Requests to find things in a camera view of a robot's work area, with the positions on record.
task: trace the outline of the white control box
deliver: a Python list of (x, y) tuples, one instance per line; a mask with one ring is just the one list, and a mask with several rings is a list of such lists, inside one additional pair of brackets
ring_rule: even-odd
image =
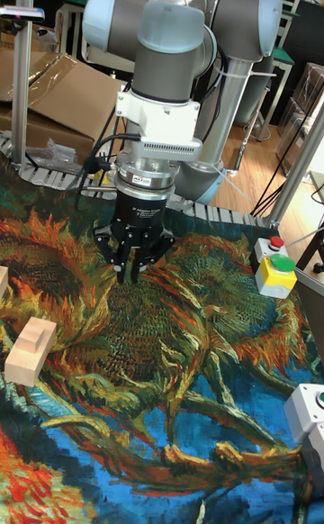
[(283, 410), (292, 439), (301, 444), (319, 422), (324, 422), (324, 385), (299, 384)]
[(255, 252), (256, 252), (256, 260), (259, 264), (261, 264), (261, 260), (264, 257), (270, 257), (273, 254), (284, 254), (285, 256), (288, 256), (288, 252), (286, 250), (286, 246), (282, 244), (282, 246), (272, 249), (270, 248), (271, 241), (267, 238), (259, 238), (257, 240), (257, 243), (255, 245)]
[(310, 470), (313, 482), (324, 493), (324, 423), (316, 424), (301, 447), (302, 456)]

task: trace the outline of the emergency stop button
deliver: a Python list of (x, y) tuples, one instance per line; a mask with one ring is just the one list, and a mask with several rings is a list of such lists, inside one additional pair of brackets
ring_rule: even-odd
[(269, 248), (271, 250), (278, 252), (283, 245), (284, 245), (284, 241), (282, 238), (279, 238), (279, 236), (272, 236), (270, 238)]

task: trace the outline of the wooden floor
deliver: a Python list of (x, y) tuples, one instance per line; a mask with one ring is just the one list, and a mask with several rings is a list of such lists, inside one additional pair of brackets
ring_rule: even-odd
[[(238, 173), (235, 176), (229, 176), (230, 181), (233, 182), (248, 199), (241, 195), (233, 186), (226, 182), (226, 180), (223, 180), (211, 204), (242, 213), (250, 213), (252, 211), (278, 164), (278, 159), (275, 155), (275, 146), (280, 136), (275, 126), (270, 126), (269, 130), (271, 132), (271, 138), (269, 140), (258, 142), (253, 138), (249, 139)], [(243, 137), (244, 132), (241, 128), (232, 128), (222, 155), (225, 167), (234, 167)], [(271, 194), (284, 180), (284, 173), (280, 169), (267, 195)], [(324, 206), (315, 203), (311, 199), (311, 194), (314, 190), (313, 184), (301, 183), (292, 199), (279, 228), (286, 245), (306, 236), (306, 234), (318, 228), (324, 213)], [(307, 238), (289, 248), (289, 254), (294, 261), (300, 258), (310, 241), (311, 238)], [(324, 274), (314, 275), (312, 272), (312, 267), (315, 262), (320, 262), (320, 255), (314, 256), (314, 259), (307, 266), (305, 272), (316, 277), (324, 284)]]

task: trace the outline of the label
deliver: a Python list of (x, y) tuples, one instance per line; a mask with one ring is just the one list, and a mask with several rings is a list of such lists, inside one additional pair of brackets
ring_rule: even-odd
[(157, 213), (160, 212), (160, 210), (144, 210), (143, 208), (137, 208), (136, 206), (133, 206), (131, 209), (142, 220), (151, 220), (152, 218), (154, 218), (154, 216), (157, 215)]
[(144, 176), (133, 176), (132, 182), (133, 184), (137, 184), (137, 185), (149, 186), (151, 185), (152, 180), (151, 178), (146, 178)]

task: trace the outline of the yellow button box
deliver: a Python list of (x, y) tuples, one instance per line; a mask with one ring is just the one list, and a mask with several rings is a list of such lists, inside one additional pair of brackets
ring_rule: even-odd
[(270, 257), (264, 257), (259, 266), (262, 279), (267, 286), (281, 285), (292, 290), (297, 281), (297, 276), (291, 272), (282, 272), (273, 266)]

